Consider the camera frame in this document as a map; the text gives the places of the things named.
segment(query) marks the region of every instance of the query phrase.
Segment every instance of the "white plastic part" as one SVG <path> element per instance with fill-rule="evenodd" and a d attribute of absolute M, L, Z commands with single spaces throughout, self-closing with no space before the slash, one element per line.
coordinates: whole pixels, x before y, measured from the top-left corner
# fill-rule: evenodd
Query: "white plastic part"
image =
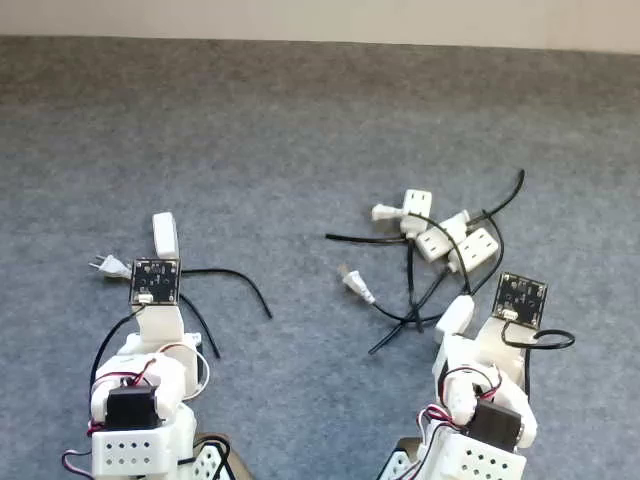
<path fill-rule="evenodd" d="M 463 333 L 473 318 L 474 309 L 475 303 L 471 295 L 456 297 L 436 324 L 433 333 L 435 342 L 439 345 L 445 335 Z"/>
<path fill-rule="evenodd" d="M 107 399 L 109 391 L 119 385 L 121 376 L 104 375 L 111 372 L 141 372 L 150 360 L 151 363 L 144 374 L 144 379 L 151 385 L 156 385 L 155 403 L 156 412 L 162 419 L 171 418 L 178 404 L 186 394 L 185 368 L 177 360 L 169 358 L 163 353 L 150 353 L 146 355 L 116 355 L 102 365 L 97 373 L 98 379 L 93 385 L 91 394 L 91 417 L 94 422 L 104 422 L 107 411 Z"/>
<path fill-rule="evenodd" d="M 202 342 L 199 333 L 185 333 L 183 343 L 197 349 Z M 166 345 L 165 341 L 143 342 L 140 334 L 131 333 L 127 335 L 125 344 L 118 350 L 118 355 L 132 355 L 136 353 L 153 353 L 160 347 Z M 179 361 L 184 367 L 185 389 L 187 394 L 193 394 L 198 387 L 198 359 L 193 351 L 186 348 L 171 348 L 164 352 L 169 357 Z"/>
<path fill-rule="evenodd" d="M 411 468 L 411 460 L 406 452 L 397 450 L 391 454 L 377 480 L 396 480 Z"/>
<path fill-rule="evenodd" d="M 459 433 L 437 433 L 421 480 L 521 480 L 527 459 Z"/>
<path fill-rule="evenodd" d="M 522 385 L 524 373 L 524 352 L 502 341 L 501 333 L 504 320 L 489 317 L 478 332 L 474 341 L 476 361 L 493 363 L 507 374 L 517 385 Z M 513 323 L 507 332 L 514 342 L 536 343 L 535 330 Z"/>
<path fill-rule="evenodd" d="M 181 342 L 184 338 L 184 321 L 177 305 L 148 305 L 136 315 L 143 342 Z"/>
<path fill-rule="evenodd" d="M 156 213 L 153 216 L 153 240 L 158 258 L 180 258 L 178 230 L 171 212 Z"/>
<path fill-rule="evenodd" d="M 499 245 L 484 228 L 479 228 L 458 245 L 467 272 L 475 270 L 479 265 L 498 251 Z M 449 252 L 449 269 L 460 270 L 460 259 L 455 250 Z"/>
<path fill-rule="evenodd" d="M 216 447 L 207 445 L 198 454 L 196 461 L 193 462 L 193 475 L 191 478 L 193 480 L 212 480 L 213 474 L 220 466 L 221 461 L 222 456 L 220 455 L 220 451 Z M 226 466 L 220 470 L 218 479 L 231 480 Z"/>
<path fill-rule="evenodd" d="M 416 238 L 427 229 L 428 223 L 425 220 L 412 217 L 408 214 L 415 213 L 423 217 L 428 217 L 431 212 L 431 192 L 425 190 L 407 190 L 404 194 L 402 211 L 405 216 L 402 217 L 400 221 L 400 231 L 404 233 L 407 238 Z"/>
<path fill-rule="evenodd" d="M 180 404 L 171 420 L 151 430 L 95 432 L 91 437 L 92 473 L 95 480 L 120 480 L 138 475 L 158 475 L 166 480 L 191 480 L 192 469 L 179 467 L 190 458 L 196 421 Z"/>
<path fill-rule="evenodd" d="M 404 215 L 401 208 L 389 207 L 379 203 L 371 209 L 371 219 L 374 222 L 378 220 L 388 220 L 392 218 L 400 218 Z"/>
<path fill-rule="evenodd" d="M 349 269 L 345 265 L 341 265 L 338 268 L 338 271 L 342 275 L 342 283 L 362 297 L 365 302 L 369 304 L 375 303 L 376 299 L 369 291 L 367 284 L 364 283 L 364 280 L 360 276 L 360 272 L 357 270 L 349 272 L 348 270 Z"/>
<path fill-rule="evenodd" d="M 469 212 L 463 210 L 442 222 L 440 226 L 451 235 L 456 244 L 459 244 L 467 237 L 468 221 Z M 429 262 L 446 255 L 453 248 L 446 235 L 437 227 L 428 228 L 426 232 L 418 235 L 416 245 L 422 256 Z"/>

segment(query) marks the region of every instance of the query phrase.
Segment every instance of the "wire bundle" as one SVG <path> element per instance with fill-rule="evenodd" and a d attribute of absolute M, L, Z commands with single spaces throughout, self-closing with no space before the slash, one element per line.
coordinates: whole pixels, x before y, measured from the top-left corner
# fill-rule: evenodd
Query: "wire bundle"
<path fill-rule="evenodd" d="M 449 232 L 447 232 L 447 230 L 443 228 L 442 225 L 440 225 L 440 223 L 438 223 L 437 221 L 429 217 L 425 217 L 415 213 L 408 214 L 409 216 L 419 218 L 427 222 L 429 225 L 437 228 L 453 246 L 452 248 L 454 249 L 458 258 L 460 259 L 460 271 L 464 281 L 459 295 L 464 295 L 464 294 L 475 295 L 478 292 L 478 290 L 480 290 L 480 288 L 482 288 L 482 286 L 485 283 L 487 283 L 487 281 L 493 276 L 493 274 L 498 270 L 500 264 L 502 263 L 502 259 L 504 257 L 504 239 L 502 237 L 502 233 L 500 232 L 500 229 L 498 228 L 498 225 L 496 224 L 493 216 L 498 212 L 500 212 L 507 205 L 509 205 L 509 203 L 511 203 L 511 201 L 516 197 L 518 192 L 520 192 L 522 185 L 524 184 L 524 176 L 525 176 L 524 170 L 520 170 L 520 172 L 518 173 L 518 180 L 516 182 L 516 186 L 505 200 L 500 202 L 498 206 L 496 206 L 495 208 L 492 208 L 491 210 L 488 210 L 488 211 L 482 210 L 479 215 L 470 219 L 467 222 L 468 226 L 476 225 L 482 221 L 488 222 L 489 225 L 491 225 L 493 230 L 496 232 L 496 235 L 499 240 L 499 245 L 500 245 L 499 254 L 493 267 L 474 286 L 471 285 L 471 280 L 469 278 L 469 274 L 465 267 L 462 255 L 460 254 L 458 245 L 453 240 Z M 405 327 L 409 325 L 415 325 L 416 329 L 419 332 L 422 332 L 424 330 L 425 325 L 432 325 L 436 323 L 440 319 L 440 317 L 442 317 L 442 315 L 444 314 L 444 311 L 443 311 L 434 315 L 428 315 L 426 317 L 422 317 L 420 315 L 420 310 L 426 305 L 426 303 L 429 301 L 429 299 L 432 297 L 432 295 L 435 293 L 438 287 L 442 284 L 444 279 L 449 274 L 449 271 L 446 268 L 444 268 L 435 278 L 433 283 L 427 288 L 427 291 L 422 295 L 422 297 L 416 300 L 415 284 L 414 284 L 414 261 L 413 261 L 414 255 L 415 255 L 414 239 L 405 238 L 405 237 L 364 238 L 364 237 L 351 237 L 351 236 L 345 236 L 345 235 L 337 235 L 333 233 L 327 233 L 325 235 L 325 238 L 329 240 L 347 241 L 352 243 L 365 243 L 365 244 L 378 244 L 378 245 L 394 245 L 394 244 L 407 245 L 407 291 L 408 291 L 408 297 L 409 297 L 409 311 L 405 315 L 397 315 L 383 308 L 378 302 L 375 302 L 372 304 L 372 306 L 376 310 L 378 310 L 380 313 L 390 318 L 391 320 L 394 320 L 395 322 L 397 322 L 397 324 L 389 331 L 389 333 L 387 333 L 387 335 L 385 335 L 378 343 L 376 343 L 373 347 L 369 349 L 370 355 L 375 354 L 383 346 L 388 344 Z"/>

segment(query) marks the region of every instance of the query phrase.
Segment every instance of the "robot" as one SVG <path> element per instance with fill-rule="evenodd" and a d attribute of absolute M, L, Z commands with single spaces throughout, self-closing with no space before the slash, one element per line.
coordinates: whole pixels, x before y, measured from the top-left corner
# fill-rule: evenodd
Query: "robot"
<path fill-rule="evenodd" d="M 547 286 L 503 273 L 493 312 L 475 339 L 465 336 L 473 299 L 457 297 L 436 325 L 433 365 L 438 401 L 417 417 L 420 438 L 405 438 L 378 480 L 520 480 L 537 421 L 529 405 L 529 355 L 566 348 L 575 337 L 540 330 Z M 546 335 L 560 343 L 538 344 Z"/>
<path fill-rule="evenodd" d="M 205 389 L 210 370 L 201 336 L 185 333 L 178 306 L 173 215 L 154 215 L 153 227 L 157 258 L 138 259 L 130 270 L 112 257 L 95 265 L 112 276 L 130 276 L 133 313 L 110 332 L 94 362 L 88 431 L 92 472 L 65 467 L 95 480 L 250 480 L 226 437 L 196 436 L 196 419 L 185 402 Z M 140 331 L 98 368 L 117 328 L 134 318 Z"/>

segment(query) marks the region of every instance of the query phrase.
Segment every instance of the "white wire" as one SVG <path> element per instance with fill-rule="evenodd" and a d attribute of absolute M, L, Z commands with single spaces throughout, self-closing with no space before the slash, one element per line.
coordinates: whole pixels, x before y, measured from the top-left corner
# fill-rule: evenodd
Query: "white wire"
<path fill-rule="evenodd" d="M 173 347 L 185 347 L 188 348 L 189 350 L 191 350 L 193 353 L 196 354 L 196 356 L 202 361 L 202 365 L 204 365 L 204 382 L 202 382 L 201 384 L 199 384 L 199 388 L 196 388 L 195 392 L 193 392 L 191 395 L 185 395 L 182 400 L 186 401 L 186 400 L 192 400 L 194 398 L 196 398 L 198 395 L 200 395 L 205 388 L 207 388 L 207 385 L 209 384 L 209 379 L 211 378 L 211 369 L 209 368 L 209 364 L 207 363 L 207 360 L 204 358 L 204 355 L 202 355 L 198 350 L 196 350 L 192 345 L 189 345 L 188 343 L 185 342 L 171 342 L 171 343 L 167 343 L 166 345 L 163 345 L 162 347 L 160 347 L 158 350 L 156 350 L 156 353 L 164 353 L 164 351 L 173 348 Z"/>

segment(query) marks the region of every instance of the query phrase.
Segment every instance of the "electrical plug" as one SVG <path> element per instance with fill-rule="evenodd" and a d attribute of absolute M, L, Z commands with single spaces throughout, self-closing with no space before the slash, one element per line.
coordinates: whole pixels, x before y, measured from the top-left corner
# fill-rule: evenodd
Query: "electrical plug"
<path fill-rule="evenodd" d="M 346 265 L 340 265 L 338 267 L 338 272 L 340 272 L 340 275 L 342 275 L 342 283 L 353 290 L 357 295 L 362 297 L 365 302 L 367 302 L 368 304 L 373 304 L 376 302 L 375 297 L 360 276 L 360 272 L 358 272 L 357 270 L 353 270 L 350 272 Z"/>
<path fill-rule="evenodd" d="M 125 265 L 113 255 L 107 255 L 106 257 L 96 255 L 96 259 L 100 263 L 89 263 L 89 266 L 101 272 L 105 277 L 131 279 L 131 267 Z"/>
<path fill-rule="evenodd" d="M 388 205 L 382 205 L 381 203 L 371 209 L 371 219 L 374 222 L 377 222 L 378 220 L 400 218 L 403 215 L 404 211 L 401 208 L 389 207 Z"/>

